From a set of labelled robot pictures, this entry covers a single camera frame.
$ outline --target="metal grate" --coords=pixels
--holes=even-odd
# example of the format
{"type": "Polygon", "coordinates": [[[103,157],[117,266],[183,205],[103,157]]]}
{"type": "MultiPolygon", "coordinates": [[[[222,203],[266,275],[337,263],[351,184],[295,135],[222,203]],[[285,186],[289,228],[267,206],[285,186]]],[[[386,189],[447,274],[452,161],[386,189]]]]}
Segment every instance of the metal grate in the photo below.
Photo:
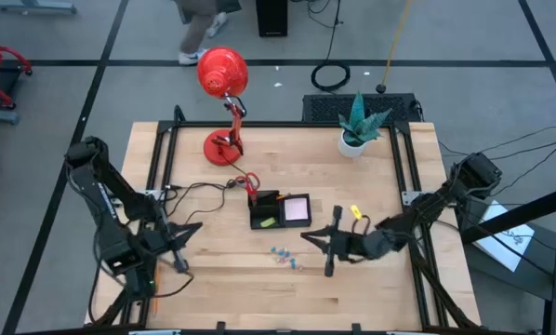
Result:
{"type": "MultiPolygon", "coordinates": [[[[420,115],[412,106],[414,94],[363,94],[365,116],[372,113],[385,112],[391,108],[391,113],[384,126],[393,121],[419,122],[420,115]]],[[[303,98],[303,121],[330,122],[338,121],[338,114],[345,117],[351,115],[353,94],[341,95],[306,95],[303,98]]]]}

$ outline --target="green leaves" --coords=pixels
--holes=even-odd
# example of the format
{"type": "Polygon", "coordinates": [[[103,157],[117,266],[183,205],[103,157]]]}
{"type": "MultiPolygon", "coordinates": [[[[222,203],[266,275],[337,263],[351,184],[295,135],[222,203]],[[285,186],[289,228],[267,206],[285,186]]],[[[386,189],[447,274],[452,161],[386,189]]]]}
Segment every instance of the green leaves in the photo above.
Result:
{"type": "Polygon", "coordinates": [[[356,128],[357,125],[364,120],[364,101],[361,92],[356,92],[356,97],[354,97],[354,102],[352,103],[351,119],[349,124],[356,128]]]}
{"type": "Polygon", "coordinates": [[[376,140],[379,136],[379,127],[383,125],[390,115],[391,108],[383,113],[374,113],[364,118],[364,101],[361,92],[357,92],[352,103],[351,118],[349,122],[339,114],[339,123],[344,129],[344,141],[350,146],[360,146],[371,140],[376,140]]]}

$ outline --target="white pot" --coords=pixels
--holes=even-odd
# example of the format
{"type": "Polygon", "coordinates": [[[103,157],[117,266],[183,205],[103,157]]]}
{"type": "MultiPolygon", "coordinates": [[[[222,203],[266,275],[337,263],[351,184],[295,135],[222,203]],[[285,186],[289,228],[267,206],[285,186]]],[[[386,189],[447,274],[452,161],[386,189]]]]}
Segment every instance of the white pot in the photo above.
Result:
{"type": "Polygon", "coordinates": [[[342,130],[342,134],[340,134],[340,141],[338,141],[338,150],[340,153],[345,157],[358,157],[363,153],[364,147],[367,146],[368,142],[363,143],[363,145],[358,147],[349,146],[344,141],[344,130],[342,130]]]}

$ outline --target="wooden table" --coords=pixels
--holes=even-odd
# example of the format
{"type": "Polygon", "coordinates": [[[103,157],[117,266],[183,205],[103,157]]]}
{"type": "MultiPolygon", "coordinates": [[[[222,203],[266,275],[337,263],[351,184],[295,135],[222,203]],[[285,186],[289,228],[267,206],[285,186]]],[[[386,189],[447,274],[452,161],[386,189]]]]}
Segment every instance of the wooden table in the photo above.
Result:
{"type": "MultiPolygon", "coordinates": [[[[156,123],[136,123],[132,128],[122,173],[137,190],[146,185],[155,130],[156,123]]],[[[423,190],[436,190],[445,181],[445,171],[434,126],[411,124],[411,130],[423,190]]],[[[205,160],[203,141],[211,131],[206,127],[179,130],[173,184],[225,183],[240,174],[233,167],[215,167],[205,160]]],[[[373,222],[402,211],[387,130],[356,159],[338,152],[339,133],[338,128],[242,129],[245,156],[237,166],[255,171],[261,179],[261,190],[309,193],[312,225],[308,229],[251,231],[245,191],[227,190],[221,210],[196,214],[192,219],[204,223],[183,249],[195,280],[179,295],[158,300],[157,312],[150,309],[148,328],[210,329],[218,321],[225,321],[229,329],[344,330],[351,329],[352,323],[360,323],[363,330],[421,329],[407,248],[378,261],[355,265],[337,262],[335,275],[327,278],[324,255],[299,236],[329,224],[334,205],[345,208],[340,223],[343,230],[351,228],[353,217],[348,208],[353,204],[373,222]],[[271,247],[288,248],[304,269],[294,271],[287,264],[277,263],[271,247]]],[[[401,136],[399,143],[403,148],[401,136]]],[[[405,151],[401,152],[405,180],[410,183],[405,151]]],[[[162,160],[158,176],[162,175],[162,160]]],[[[184,223],[195,209],[211,209],[219,203],[217,189],[192,190],[170,220],[184,223]]],[[[450,209],[440,219],[456,224],[450,209]]],[[[458,233],[435,224],[431,236],[443,285],[466,315],[480,323],[458,233]]],[[[185,282],[184,276],[159,266],[159,293],[185,282]]],[[[429,293],[430,320],[436,324],[430,287],[424,283],[429,293]]],[[[119,290],[106,275],[100,276],[93,304],[97,317],[119,290]]]]}

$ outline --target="white sneaker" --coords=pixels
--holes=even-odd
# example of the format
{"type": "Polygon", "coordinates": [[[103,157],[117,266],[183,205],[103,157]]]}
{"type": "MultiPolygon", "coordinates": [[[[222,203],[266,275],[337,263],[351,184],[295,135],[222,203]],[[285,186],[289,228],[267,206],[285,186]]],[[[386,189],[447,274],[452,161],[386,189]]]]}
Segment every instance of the white sneaker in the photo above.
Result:
{"type": "Polygon", "coordinates": [[[207,36],[213,38],[218,34],[218,31],[226,23],[228,17],[225,12],[220,12],[214,17],[214,21],[210,28],[207,29],[207,36]]]}
{"type": "Polygon", "coordinates": [[[179,52],[179,65],[180,66],[192,66],[198,63],[200,59],[204,56],[204,54],[208,51],[208,49],[199,49],[197,52],[193,52],[192,54],[188,54],[185,52],[179,52]]]}

